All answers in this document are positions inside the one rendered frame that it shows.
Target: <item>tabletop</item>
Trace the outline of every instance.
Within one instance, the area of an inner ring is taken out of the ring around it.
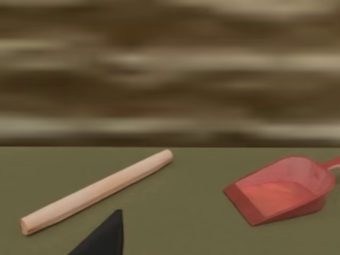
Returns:
[[[288,155],[323,162],[333,148],[171,148],[156,174],[31,236],[21,217],[163,148],[0,148],[0,254],[68,254],[114,210],[125,255],[320,255],[339,250],[340,184],[311,215],[251,227],[222,190]]]

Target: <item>red dustpan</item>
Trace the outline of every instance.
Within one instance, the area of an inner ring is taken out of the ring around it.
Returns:
[[[252,226],[302,216],[323,208],[335,184],[329,170],[337,166],[340,157],[316,163],[290,156],[237,180],[224,193]]]

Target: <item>black object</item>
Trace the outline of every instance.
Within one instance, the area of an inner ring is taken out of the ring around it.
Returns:
[[[123,255],[123,211],[111,214],[69,255]]]

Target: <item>wooden dowel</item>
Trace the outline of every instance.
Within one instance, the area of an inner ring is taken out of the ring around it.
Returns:
[[[20,220],[21,231],[30,235],[54,225],[123,188],[158,171],[172,161],[170,150],[164,150],[132,166],[51,203]]]

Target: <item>wooden stick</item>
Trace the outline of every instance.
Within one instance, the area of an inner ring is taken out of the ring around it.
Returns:
[[[170,150],[164,150],[110,175],[86,188],[51,203],[20,220],[21,231],[30,235],[54,225],[123,188],[160,170],[172,161]]]

